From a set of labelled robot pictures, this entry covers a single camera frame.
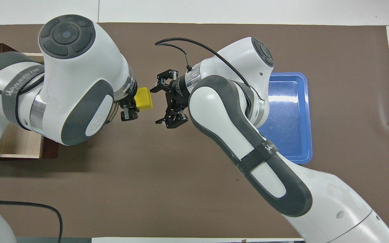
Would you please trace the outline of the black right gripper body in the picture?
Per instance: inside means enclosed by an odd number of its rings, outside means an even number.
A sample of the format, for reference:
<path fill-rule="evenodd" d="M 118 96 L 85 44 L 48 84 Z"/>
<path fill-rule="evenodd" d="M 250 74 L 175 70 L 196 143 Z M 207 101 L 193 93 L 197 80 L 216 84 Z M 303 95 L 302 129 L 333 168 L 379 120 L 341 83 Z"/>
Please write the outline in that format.
<path fill-rule="evenodd" d="M 186 86 L 185 76 L 172 80 L 170 84 L 164 83 L 164 85 L 170 88 L 165 95 L 167 101 L 165 117 L 174 117 L 178 113 L 186 117 L 184 109 L 188 107 L 190 92 Z"/>

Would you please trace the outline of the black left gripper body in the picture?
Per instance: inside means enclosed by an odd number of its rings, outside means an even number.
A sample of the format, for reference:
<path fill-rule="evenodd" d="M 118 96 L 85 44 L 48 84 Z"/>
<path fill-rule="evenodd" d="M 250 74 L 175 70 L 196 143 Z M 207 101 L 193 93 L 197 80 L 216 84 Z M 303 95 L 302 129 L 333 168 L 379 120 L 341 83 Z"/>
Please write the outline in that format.
<path fill-rule="evenodd" d="M 118 101 L 118 104 L 121 108 L 128 108 L 128 109 L 134 109 L 139 110 L 139 108 L 136 105 L 135 95 L 138 90 L 138 85 L 136 82 L 136 79 L 134 80 L 133 85 L 131 85 L 127 90 L 127 95 Z"/>

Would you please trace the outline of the yellow cube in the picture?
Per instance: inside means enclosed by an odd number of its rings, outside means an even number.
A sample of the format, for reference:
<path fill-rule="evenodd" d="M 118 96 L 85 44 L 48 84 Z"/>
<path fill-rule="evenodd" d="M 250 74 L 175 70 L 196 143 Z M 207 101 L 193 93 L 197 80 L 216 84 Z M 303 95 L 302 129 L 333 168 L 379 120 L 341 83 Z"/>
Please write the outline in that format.
<path fill-rule="evenodd" d="M 153 109 L 152 97 L 147 87 L 138 88 L 134 98 L 139 111 Z"/>

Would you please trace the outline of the wooden drawer with white handle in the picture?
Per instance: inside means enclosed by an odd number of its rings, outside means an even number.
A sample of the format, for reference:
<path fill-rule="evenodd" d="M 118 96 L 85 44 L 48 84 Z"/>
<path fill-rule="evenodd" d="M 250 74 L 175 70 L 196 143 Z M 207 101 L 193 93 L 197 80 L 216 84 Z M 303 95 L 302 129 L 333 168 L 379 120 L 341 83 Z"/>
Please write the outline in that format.
<path fill-rule="evenodd" d="M 43 82 L 44 65 L 17 51 L 0 53 L 0 157 L 42 158 L 45 138 L 29 114 Z"/>

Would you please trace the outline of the brown table mat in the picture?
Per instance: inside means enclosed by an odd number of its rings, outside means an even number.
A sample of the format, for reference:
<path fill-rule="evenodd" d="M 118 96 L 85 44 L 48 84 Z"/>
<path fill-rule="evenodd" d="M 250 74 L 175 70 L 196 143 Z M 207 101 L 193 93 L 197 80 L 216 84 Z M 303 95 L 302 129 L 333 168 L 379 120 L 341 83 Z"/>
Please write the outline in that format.
<path fill-rule="evenodd" d="M 275 72 L 308 80 L 312 160 L 336 175 L 389 226 L 389 46 L 385 26 L 101 23 L 140 87 L 186 70 L 182 52 L 154 44 L 186 37 L 219 49 L 256 37 Z M 117 116 L 92 139 L 59 146 L 56 159 L 0 161 L 0 200 L 55 207 L 65 237 L 298 238 L 288 221 L 191 121 L 177 129 L 153 109 Z"/>

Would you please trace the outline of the blue plastic tray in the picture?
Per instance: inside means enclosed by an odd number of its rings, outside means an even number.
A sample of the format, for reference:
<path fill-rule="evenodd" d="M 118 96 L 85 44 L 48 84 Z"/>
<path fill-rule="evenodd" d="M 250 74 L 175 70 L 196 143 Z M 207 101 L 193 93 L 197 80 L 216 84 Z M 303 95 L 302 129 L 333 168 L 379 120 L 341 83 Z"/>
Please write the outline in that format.
<path fill-rule="evenodd" d="M 269 79 L 269 116 L 258 129 L 296 164 L 312 159 L 312 133 L 307 78 L 298 72 L 272 73 Z"/>

